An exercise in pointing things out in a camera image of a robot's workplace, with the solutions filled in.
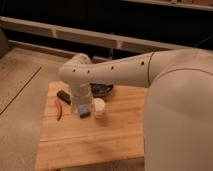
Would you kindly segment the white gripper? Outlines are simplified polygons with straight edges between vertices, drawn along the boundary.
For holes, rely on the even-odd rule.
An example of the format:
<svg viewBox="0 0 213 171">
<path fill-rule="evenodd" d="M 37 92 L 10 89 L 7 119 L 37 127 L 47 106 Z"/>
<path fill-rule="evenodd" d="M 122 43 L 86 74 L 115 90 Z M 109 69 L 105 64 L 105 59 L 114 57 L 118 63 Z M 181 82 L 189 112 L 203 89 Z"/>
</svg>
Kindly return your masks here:
<svg viewBox="0 0 213 171">
<path fill-rule="evenodd" d="M 70 86 L 71 113 L 79 114 L 78 106 L 87 105 L 92 112 L 93 95 L 88 83 Z"/>
</svg>

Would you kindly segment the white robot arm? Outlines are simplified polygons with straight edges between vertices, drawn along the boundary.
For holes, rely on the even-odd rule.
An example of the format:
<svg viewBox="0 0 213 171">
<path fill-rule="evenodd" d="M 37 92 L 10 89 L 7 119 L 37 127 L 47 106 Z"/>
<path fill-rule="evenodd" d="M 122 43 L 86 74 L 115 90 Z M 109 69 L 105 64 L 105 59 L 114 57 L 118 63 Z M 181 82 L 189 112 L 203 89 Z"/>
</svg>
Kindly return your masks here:
<svg viewBox="0 0 213 171">
<path fill-rule="evenodd" d="M 59 69 L 72 100 L 89 85 L 146 87 L 145 171 L 213 171 L 213 53 L 178 49 L 94 64 L 77 54 Z"/>
</svg>

